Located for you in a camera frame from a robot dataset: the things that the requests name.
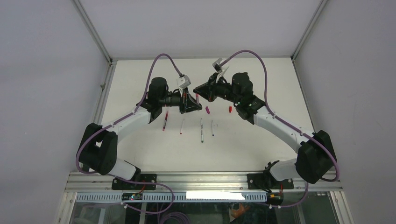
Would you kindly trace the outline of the dark red gel pen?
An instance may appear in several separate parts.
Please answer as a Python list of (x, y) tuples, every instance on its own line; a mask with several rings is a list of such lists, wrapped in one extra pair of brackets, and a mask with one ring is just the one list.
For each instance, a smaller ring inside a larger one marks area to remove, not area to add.
[(164, 122), (163, 122), (162, 131), (165, 131), (165, 128), (166, 128), (166, 125), (167, 125), (168, 116), (169, 116), (169, 111), (167, 111), (167, 112), (165, 113), (165, 118), (164, 118)]

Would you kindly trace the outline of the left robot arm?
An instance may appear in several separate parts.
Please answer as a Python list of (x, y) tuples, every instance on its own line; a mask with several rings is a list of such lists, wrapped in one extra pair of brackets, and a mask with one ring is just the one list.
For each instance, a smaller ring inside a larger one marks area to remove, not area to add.
[(138, 188), (141, 170), (118, 158), (118, 143), (132, 132), (152, 123), (165, 107), (177, 107), (181, 114), (201, 110), (202, 105), (188, 91), (189, 78), (179, 78), (178, 85), (177, 89), (169, 91), (166, 79), (155, 77), (147, 85), (143, 100), (131, 112), (107, 124), (89, 124), (76, 154), (79, 171), (118, 177), (128, 189)]

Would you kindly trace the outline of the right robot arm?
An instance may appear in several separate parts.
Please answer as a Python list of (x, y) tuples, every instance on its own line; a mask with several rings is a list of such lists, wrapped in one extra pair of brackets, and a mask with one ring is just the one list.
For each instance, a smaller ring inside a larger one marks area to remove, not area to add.
[(296, 152), (296, 157), (286, 161), (274, 161), (267, 164), (257, 186), (267, 192), (275, 189), (284, 180), (302, 178), (307, 183), (325, 181), (324, 175), (335, 168), (339, 179), (339, 167), (328, 133), (304, 130), (270, 110), (265, 101), (259, 99), (253, 91), (253, 83), (246, 72), (236, 73), (228, 83), (221, 74), (214, 73), (208, 81), (194, 90), (209, 102), (220, 97), (233, 103), (238, 115), (249, 123), (271, 132)]

